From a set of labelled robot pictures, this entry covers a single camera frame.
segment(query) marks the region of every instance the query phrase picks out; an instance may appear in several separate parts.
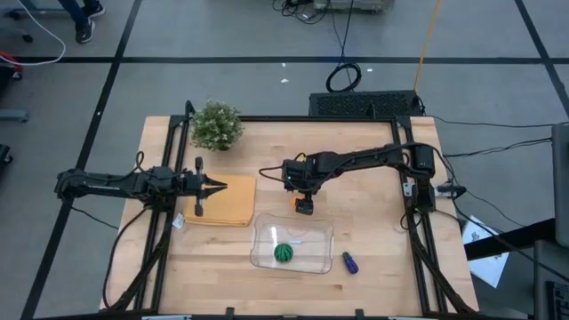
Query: gray floor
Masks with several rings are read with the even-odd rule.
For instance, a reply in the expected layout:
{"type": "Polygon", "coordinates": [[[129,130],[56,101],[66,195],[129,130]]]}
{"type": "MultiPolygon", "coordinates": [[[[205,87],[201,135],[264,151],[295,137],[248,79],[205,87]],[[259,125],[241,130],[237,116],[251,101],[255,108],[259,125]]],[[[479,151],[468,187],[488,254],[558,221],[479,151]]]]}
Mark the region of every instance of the gray floor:
{"type": "MultiPolygon", "coordinates": [[[[352,19],[348,56],[418,57],[435,0],[396,0],[379,15],[352,19]]],[[[55,6],[54,1],[40,1],[55,6]]],[[[73,41],[68,19],[41,19],[68,44],[68,56],[113,57],[133,0],[102,1],[108,14],[97,20],[87,45],[73,41]]],[[[569,57],[565,0],[525,4],[551,57],[569,57]]],[[[345,13],[336,13],[340,30],[345,13]]],[[[3,20],[33,34],[33,44],[0,35],[0,48],[19,56],[54,56],[58,44],[29,20],[3,20]]],[[[228,2],[143,0],[125,57],[336,56],[331,17],[315,26],[286,19],[270,1],[228,2]]],[[[429,57],[539,58],[513,0],[443,1],[429,57]]],[[[360,64],[358,91],[413,87],[414,64],[360,64]]],[[[246,115],[306,115],[312,92],[325,92],[330,63],[122,64],[110,93],[87,170],[126,172],[132,168],[146,116],[178,114],[185,100],[202,107],[225,100],[246,115]]],[[[27,68],[25,78],[2,98],[2,107],[28,108],[26,124],[2,123],[1,143],[12,146],[14,162],[0,180],[0,308],[3,318],[20,316],[57,217],[53,194],[57,172],[75,165],[110,65],[66,63],[27,68]]],[[[556,70],[569,82],[569,66],[556,70]]],[[[345,84],[339,76],[336,86],[345,84]]],[[[424,66],[419,93],[430,115],[449,120],[536,124],[566,121],[567,115],[542,65],[424,66]]],[[[506,146],[549,136],[549,129],[511,130],[443,124],[437,129],[447,154],[506,146]]],[[[552,217],[549,144],[457,159],[459,180],[519,223],[552,217]]],[[[118,224],[122,201],[90,197],[77,207],[118,224]]],[[[494,209],[464,196],[461,209],[489,225],[516,225],[494,209]]],[[[116,232],[72,213],[36,316],[94,312],[116,232]]],[[[511,315],[503,307],[512,292],[531,295],[531,266],[512,255],[499,291],[477,281],[485,312],[511,315]]]]}

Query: transparent bin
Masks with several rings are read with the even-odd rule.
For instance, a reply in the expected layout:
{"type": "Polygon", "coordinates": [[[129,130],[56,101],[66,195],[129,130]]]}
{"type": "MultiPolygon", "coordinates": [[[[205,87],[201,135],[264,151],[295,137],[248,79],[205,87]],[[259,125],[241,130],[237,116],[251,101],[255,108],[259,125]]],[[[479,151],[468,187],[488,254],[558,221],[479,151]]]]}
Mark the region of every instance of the transparent bin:
{"type": "Polygon", "coordinates": [[[305,220],[260,214],[252,231],[251,263],[256,267],[325,274],[332,268],[333,225],[328,220],[305,220]],[[289,244],[293,257],[276,260],[278,244],[289,244]]]}

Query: black shoe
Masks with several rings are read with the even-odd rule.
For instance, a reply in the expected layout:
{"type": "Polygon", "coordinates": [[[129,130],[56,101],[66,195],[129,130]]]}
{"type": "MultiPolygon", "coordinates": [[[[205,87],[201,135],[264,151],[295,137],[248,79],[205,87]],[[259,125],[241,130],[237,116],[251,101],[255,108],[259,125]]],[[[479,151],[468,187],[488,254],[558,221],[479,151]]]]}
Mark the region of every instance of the black shoe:
{"type": "Polygon", "coordinates": [[[87,18],[99,17],[105,13],[105,7],[103,7],[101,4],[96,7],[84,6],[81,8],[81,10],[87,16],[87,18]]]}
{"type": "Polygon", "coordinates": [[[89,19],[89,23],[84,26],[75,26],[75,41],[78,44],[86,44],[92,39],[92,33],[95,31],[95,22],[89,19]]]}

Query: green leaves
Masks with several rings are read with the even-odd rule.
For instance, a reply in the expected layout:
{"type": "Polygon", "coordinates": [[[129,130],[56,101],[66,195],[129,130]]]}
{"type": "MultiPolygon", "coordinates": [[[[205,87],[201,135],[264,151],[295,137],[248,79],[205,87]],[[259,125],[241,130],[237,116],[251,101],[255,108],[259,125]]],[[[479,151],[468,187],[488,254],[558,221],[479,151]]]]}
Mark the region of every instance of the green leaves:
{"type": "Polygon", "coordinates": [[[224,102],[208,100],[190,124],[194,145],[209,150],[227,150],[243,135],[239,111],[224,102]]]}

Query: orange object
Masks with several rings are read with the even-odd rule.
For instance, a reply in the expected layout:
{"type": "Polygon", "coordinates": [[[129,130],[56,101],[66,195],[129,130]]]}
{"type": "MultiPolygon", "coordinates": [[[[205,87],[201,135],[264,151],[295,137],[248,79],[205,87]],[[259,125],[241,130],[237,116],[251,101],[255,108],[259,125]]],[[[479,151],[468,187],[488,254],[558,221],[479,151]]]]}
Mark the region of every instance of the orange object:
{"type": "Polygon", "coordinates": [[[224,174],[208,174],[208,177],[227,183],[228,188],[203,201],[203,217],[194,214],[196,200],[189,198],[184,210],[186,222],[210,226],[248,226],[255,206],[255,177],[224,174]]]}

